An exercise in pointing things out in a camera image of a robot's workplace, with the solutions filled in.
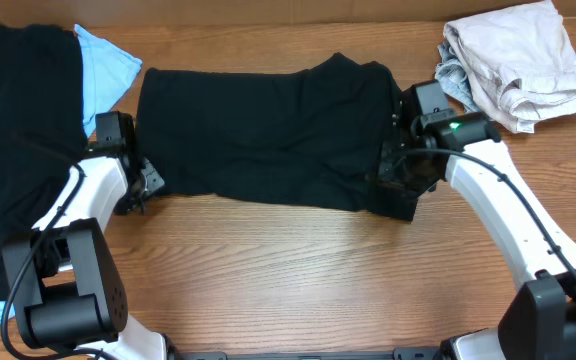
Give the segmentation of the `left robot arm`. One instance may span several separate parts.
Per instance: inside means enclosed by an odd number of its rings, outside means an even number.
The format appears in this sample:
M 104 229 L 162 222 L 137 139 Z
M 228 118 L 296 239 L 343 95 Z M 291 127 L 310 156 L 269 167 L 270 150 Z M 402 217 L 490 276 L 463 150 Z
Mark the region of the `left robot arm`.
M 10 286 L 1 339 L 24 358 L 8 321 L 31 349 L 51 358 L 174 359 L 162 334 L 129 314 L 127 295 L 104 229 L 115 207 L 145 189 L 142 163 L 127 145 L 93 143 L 41 223 L 9 238 L 2 250 Z

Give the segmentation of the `black t-shirt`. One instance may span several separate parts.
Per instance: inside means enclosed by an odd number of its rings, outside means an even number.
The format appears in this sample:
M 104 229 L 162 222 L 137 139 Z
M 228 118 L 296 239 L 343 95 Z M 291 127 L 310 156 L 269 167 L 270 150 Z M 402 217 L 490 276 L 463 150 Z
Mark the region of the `black t-shirt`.
M 141 153 L 176 195 L 362 211 L 411 220 L 416 201 L 381 187 L 381 147 L 399 114 L 390 70 L 342 54 L 293 74 L 149 69 Z

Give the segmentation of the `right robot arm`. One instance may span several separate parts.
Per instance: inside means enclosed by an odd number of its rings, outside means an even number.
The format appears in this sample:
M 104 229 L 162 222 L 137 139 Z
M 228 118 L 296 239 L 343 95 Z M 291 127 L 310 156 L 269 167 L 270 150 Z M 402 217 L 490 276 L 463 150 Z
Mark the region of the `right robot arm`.
M 403 93 L 372 181 L 379 213 L 412 220 L 445 181 L 475 211 L 517 293 L 498 325 L 396 359 L 576 359 L 576 243 L 550 217 L 483 113 L 458 115 L 436 83 Z

